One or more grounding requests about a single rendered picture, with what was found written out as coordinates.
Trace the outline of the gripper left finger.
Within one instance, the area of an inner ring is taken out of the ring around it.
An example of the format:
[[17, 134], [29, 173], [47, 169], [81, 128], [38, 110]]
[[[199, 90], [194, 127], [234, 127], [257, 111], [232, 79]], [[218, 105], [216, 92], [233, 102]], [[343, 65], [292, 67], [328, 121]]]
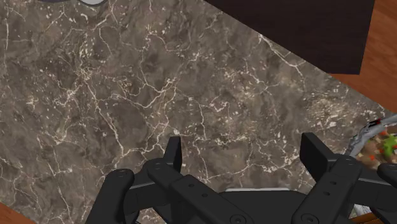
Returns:
[[181, 138], [172, 136], [164, 156], [108, 173], [85, 224], [135, 224], [153, 208], [168, 224], [254, 224], [250, 215], [192, 175], [182, 175]]

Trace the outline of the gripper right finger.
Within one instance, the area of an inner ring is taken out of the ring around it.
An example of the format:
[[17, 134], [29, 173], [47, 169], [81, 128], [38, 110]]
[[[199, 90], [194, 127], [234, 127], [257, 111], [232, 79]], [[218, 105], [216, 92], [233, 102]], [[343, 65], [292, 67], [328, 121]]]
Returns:
[[291, 224], [353, 224], [342, 215], [351, 204], [368, 206], [384, 224], [397, 224], [397, 164], [370, 170], [353, 157], [333, 153], [311, 132], [302, 134], [300, 160], [316, 184]]

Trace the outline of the grey bowl with colourful food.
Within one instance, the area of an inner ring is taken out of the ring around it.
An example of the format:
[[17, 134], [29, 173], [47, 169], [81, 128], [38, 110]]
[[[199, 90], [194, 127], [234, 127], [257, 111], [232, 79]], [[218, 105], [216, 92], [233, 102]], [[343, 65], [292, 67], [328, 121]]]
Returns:
[[345, 154], [373, 170], [397, 164], [397, 114], [368, 122], [351, 138]]

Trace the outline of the white round dish dark rim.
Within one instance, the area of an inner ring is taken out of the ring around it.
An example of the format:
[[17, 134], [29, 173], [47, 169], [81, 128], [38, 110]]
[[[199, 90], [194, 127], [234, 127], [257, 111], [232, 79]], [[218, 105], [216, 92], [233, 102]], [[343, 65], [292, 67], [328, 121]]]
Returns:
[[[40, 1], [47, 3], [59, 3], [70, 0], [40, 0]], [[78, 1], [87, 6], [100, 6], [101, 4], [104, 4], [107, 0], [78, 0]]]

